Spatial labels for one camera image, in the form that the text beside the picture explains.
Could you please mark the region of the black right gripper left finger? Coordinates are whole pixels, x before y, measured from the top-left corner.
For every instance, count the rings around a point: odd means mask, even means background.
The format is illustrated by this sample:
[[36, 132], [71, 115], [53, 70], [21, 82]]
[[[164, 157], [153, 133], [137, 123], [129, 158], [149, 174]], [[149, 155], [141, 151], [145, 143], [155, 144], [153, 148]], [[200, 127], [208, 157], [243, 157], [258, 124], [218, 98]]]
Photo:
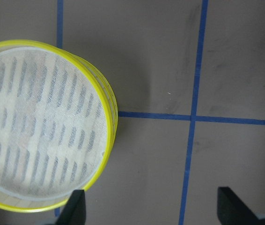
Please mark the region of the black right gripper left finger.
[[86, 200], [84, 190], [74, 190], [56, 225], [84, 225], [86, 223]]

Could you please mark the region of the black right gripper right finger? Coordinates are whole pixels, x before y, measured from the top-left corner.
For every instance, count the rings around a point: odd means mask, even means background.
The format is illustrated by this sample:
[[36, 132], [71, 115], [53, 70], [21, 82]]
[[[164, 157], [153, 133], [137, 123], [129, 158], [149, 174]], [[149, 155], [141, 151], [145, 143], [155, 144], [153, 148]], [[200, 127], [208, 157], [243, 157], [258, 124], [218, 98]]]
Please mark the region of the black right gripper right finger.
[[221, 225], [265, 225], [229, 187], [218, 187], [217, 217]]

